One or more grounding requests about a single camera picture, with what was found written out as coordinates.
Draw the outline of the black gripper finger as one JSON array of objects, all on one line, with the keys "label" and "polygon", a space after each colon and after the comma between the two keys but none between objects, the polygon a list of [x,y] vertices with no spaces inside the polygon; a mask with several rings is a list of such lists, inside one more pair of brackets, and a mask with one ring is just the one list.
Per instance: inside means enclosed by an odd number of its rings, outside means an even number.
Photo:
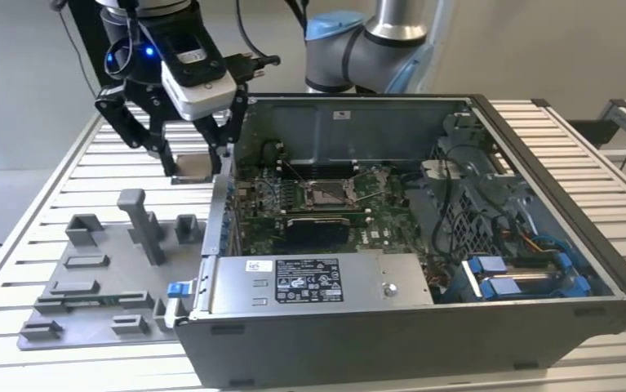
[{"label": "black gripper finger", "polygon": [[222,156],[228,154],[228,144],[235,144],[240,140],[247,110],[248,93],[236,93],[230,107],[230,119],[223,126],[219,126],[212,115],[194,121],[194,126],[208,144],[212,174],[222,172]]},{"label": "black gripper finger", "polygon": [[[148,127],[136,119],[128,103],[135,103],[148,115]],[[143,147],[160,160],[164,175],[176,174],[176,161],[164,135],[167,122],[178,120],[167,94],[158,87],[104,88],[96,96],[95,107],[131,149]]]}]

